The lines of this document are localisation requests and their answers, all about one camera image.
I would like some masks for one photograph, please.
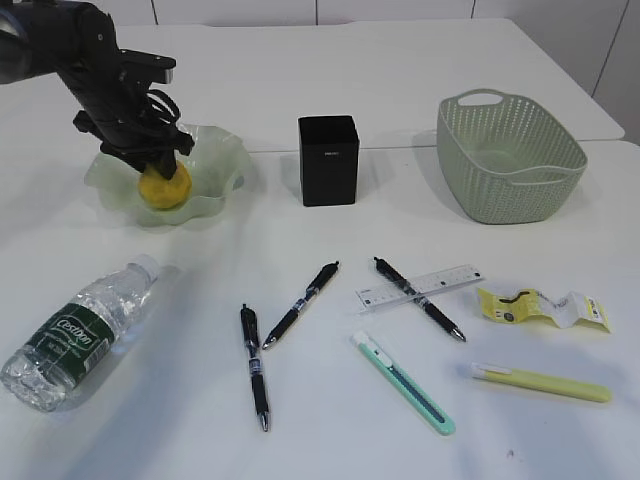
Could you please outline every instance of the yellow fruit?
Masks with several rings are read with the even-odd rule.
[[[151,165],[147,165],[138,180],[138,191],[151,207],[166,210],[184,202],[191,192],[191,175],[185,166],[176,160],[176,173],[166,180]]]

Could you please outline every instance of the robotic arm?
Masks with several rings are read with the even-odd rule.
[[[180,110],[151,83],[171,81],[176,62],[121,50],[110,15],[91,3],[0,0],[0,84],[57,73],[84,110],[74,125],[100,150],[139,172],[153,165],[167,180],[174,150],[189,155],[190,135],[176,127]]]

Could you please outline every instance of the pen tip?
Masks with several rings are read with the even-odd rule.
[[[459,342],[465,342],[467,341],[467,337],[464,336],[464,334],[458,330],[457,328],[454,330],[451,330],[451,336],[453,338],[455,338],[456,340],[458,340]]]
[[[276,342],[276,339],[274,337],[267,337],[267,339],[262,344],[262,349],[269,350],[275,342]]]
[[[260,414],[260,425],[262,426],[263,432],[269,431],[269,414],[268,413]]]

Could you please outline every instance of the black box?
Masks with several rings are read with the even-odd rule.
[[[355,203],[360,140],[353,118],[303,117],[298,128],[304,206]]]

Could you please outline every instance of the green basket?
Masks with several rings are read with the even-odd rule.
[[[462,105],[477,94],[500,98]],[[587,168],[587,156],[537,102],[497,90],[471,90],[443,100],[438,157],[451,192],[472,219],[528,223],[553,215]]]

